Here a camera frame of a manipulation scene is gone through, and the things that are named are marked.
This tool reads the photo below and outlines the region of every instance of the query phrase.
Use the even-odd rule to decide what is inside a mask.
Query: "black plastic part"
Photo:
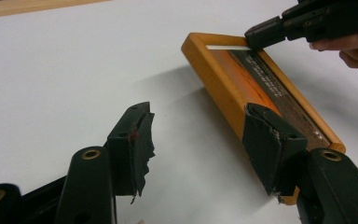
[[[148,102],[128,108],[104,145],[111,156],[116,195],[142,195],[147,162],[154,157],[151,125],[154,114]]]
[[[71,160],[54,223],[116,223],[112,199],[107,149],[81,149]]]
[[[267,194],[291,196],[308,140],[267,107],[246,106],[242,144]]]
[[[311,200],[300,193],[297,197],[297,209],[302,224],[321,224],[324,220],[324,210],[319,200]]]
[[[358,33],[358,0],[336,1],[306,16],[301,25],[308,42]]]
[[[17,224],[22,219],[20,190],[11,184],[0,184],[0,224]]]
[[[285,32],[281,19],[275,17],[252,27],[245,36],[249,47],[258,50],[283,41]]]
[[[22,196],[23,224],[51,224],[57,212],[66,176]]]
[[[342,153],[316,148],[310,152],[308,172],[324,210],[321,223],[358,224],[358,169],[353,162]]]

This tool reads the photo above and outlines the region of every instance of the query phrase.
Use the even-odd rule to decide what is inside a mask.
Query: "white table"
[[[119,223],[300,223],[267,196],[180,48],[190,32],[243,35],[295,0],[114,0],[0,18],[0,183],[66,174],[131,105],[150,101],[157,156]],[[304,39],[266,48],[358,166],[358,70]]]

